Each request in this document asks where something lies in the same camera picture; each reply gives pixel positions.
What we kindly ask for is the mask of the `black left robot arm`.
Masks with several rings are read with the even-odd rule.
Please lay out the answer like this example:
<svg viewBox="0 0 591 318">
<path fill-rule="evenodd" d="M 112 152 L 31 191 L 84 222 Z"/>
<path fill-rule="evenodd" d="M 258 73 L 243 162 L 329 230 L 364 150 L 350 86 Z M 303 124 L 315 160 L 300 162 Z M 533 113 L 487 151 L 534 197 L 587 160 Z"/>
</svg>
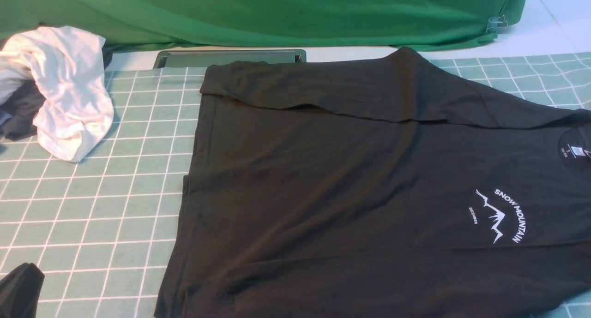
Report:
<svg viewBox="0 0 591 318">
<path fill-rule="evenodd" d="M 24 263 L 0 281 L 0 316 L 35 318 L 45 275 L 33 263 Z"/>
</svg>

